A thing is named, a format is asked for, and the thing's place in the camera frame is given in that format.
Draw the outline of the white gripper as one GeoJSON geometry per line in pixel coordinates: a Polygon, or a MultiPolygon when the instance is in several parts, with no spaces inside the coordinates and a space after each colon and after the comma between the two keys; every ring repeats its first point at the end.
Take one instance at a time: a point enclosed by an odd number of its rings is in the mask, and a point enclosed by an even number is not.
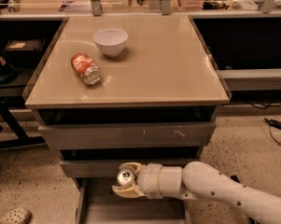
{"type": "Polygon", "coordinates": [[[162,169],[160,164],[150,163],[144,165],[139,162],[125,162],[119,166],[119,170],[129,169],[134,172],[137,177],[137,185],[132,184],[128,188],[112,186],[115,194],[122,198],[140,198],[145,195],[148,199],[161,199],[162,195],[159,191],[159,173],[162,169]]]}

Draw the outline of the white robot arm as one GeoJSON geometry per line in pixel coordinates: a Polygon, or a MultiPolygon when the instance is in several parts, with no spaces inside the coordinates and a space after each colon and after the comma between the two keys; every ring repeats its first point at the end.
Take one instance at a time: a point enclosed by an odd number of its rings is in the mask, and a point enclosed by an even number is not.
{"type": "Polygon", "coordinates": [[[235,182],[201,161],[185,167],[126,162],[112,190],[123,198],[211,199],[241,210],[259,224],[281,224],[280,197],[235,182]]]}

